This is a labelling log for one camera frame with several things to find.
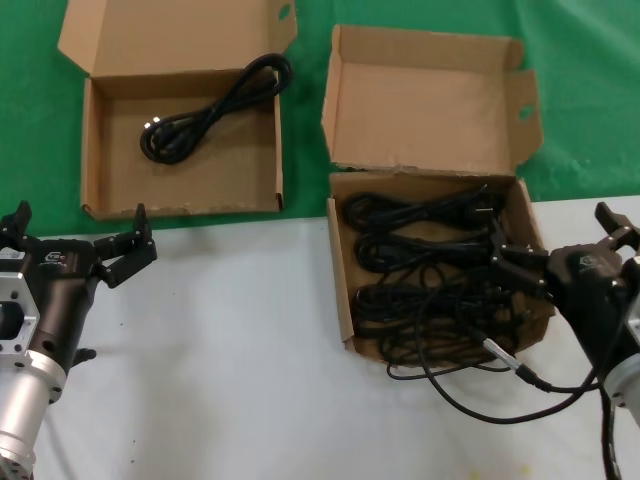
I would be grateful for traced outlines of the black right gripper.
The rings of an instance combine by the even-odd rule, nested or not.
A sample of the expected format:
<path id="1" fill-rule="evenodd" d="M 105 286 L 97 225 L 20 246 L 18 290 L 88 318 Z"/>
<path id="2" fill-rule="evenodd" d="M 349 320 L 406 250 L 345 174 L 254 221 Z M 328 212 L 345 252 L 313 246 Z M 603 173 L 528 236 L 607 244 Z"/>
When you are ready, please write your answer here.
<path id="1" fill-rule="evenodd" d="M 614 251 L 625 246 L 638 251 L 640 233 L 605 202 L 596 205 L 594 216 L 606 232 L 602 240 L 559 248 L 550 256 L 546 250 L 510 244 L 500 221 L 493 217 L 490 271 L 504 288 L 539 299 L 546 299 L 549 292 L 597 374 L 606 376 L 639 352 L 622 325 L 635 284 L 621 276 L 622 259 Z"/>

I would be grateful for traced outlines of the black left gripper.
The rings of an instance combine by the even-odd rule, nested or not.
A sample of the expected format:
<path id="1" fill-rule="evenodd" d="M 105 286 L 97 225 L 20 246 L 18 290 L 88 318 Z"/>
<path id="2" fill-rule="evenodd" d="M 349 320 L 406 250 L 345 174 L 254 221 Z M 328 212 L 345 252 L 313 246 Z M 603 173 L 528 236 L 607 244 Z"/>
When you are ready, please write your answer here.
<path id="1" fill-rule="evenodd" d="M 29 349 L 58 364 L 92 360 L 96 352 L 81 348 L 79 342 L 99 279 L 116 288 L 158 258 L 145 206 L 137 205 L 131 231 L 93 244 L 28 237 L 31 218 L 30 204 L 23 200 L 1 219 L 1 248 L 24 251 L 35 267 L 39 320 Z"/>

